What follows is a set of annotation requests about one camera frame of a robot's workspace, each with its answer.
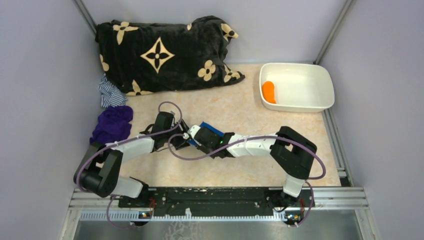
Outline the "blue towel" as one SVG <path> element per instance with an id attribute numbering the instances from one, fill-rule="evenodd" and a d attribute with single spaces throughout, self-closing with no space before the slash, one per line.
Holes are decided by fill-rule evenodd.
<path id="1" fill-rule="evenodd" d="M 200 125 L 193 125 L 188 130 L 190 139 L 188 143 L 192 146 L 208 146 L 210 143 L 216 143 L 224 136 L 224 133 L 217 130 L 210 124 L 202 122 Z"/>

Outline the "orange towel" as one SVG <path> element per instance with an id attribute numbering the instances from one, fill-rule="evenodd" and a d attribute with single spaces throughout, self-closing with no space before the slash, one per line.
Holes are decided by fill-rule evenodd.
<path id="1" fill-rule="evenodd" d="M 261 86 L 262 96 L 264 100 L 270 104 L 276 104 L 275 85 L 271 81 L 265 81 Z"/>

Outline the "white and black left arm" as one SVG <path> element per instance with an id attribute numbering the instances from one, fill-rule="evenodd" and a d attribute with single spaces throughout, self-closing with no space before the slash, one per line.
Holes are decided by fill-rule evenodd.
<path id="1" fill-rule="evenodd" d="M 175 120 L 170 112 L 161 111 L 155 122 L 133 138 L 119 142 L 93 142 L 79 164 L 73 181 L 83 192 L 101 198 L 123 196 L 138 207 L 149 203 L 148 185 L 136 178 L 120 174 L 123 163 L 142 155 L 157 152 L 165 144 L 181 149 L 189 146 L 188 125 Z"/>

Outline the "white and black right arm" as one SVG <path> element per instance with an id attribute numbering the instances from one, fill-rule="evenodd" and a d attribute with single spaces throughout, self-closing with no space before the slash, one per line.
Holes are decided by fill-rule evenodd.
<path id="1" fill-rule="evenodd" d="M 269 197 L 270 207 L 282 210 L 301 200 L 317 147 L 292 128 L 282 126 L 276 133 L 252 136 L 234 132 L 218 134 L 208 127 L 194 125 L 188 135 L 196 148 L 211 158 L 271 157 L 286 172 L 286 179 L 281 193 Z"/>

